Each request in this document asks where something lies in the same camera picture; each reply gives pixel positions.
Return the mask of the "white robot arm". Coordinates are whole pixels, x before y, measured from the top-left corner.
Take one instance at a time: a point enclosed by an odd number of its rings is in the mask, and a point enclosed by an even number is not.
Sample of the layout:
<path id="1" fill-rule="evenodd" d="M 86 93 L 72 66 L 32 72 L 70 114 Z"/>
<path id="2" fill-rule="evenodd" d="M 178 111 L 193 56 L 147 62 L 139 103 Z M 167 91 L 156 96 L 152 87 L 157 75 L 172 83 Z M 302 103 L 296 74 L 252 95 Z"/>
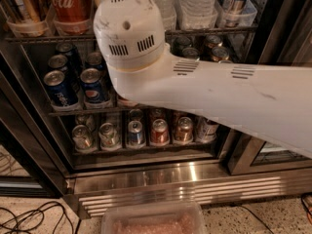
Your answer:
<path id="1" fill-rule="evenodd" d="M 122 98 L 194 113 L 312 155 L 311 68 L 174 56 L 154 0 L 100 0 L 94 33 Z"/>

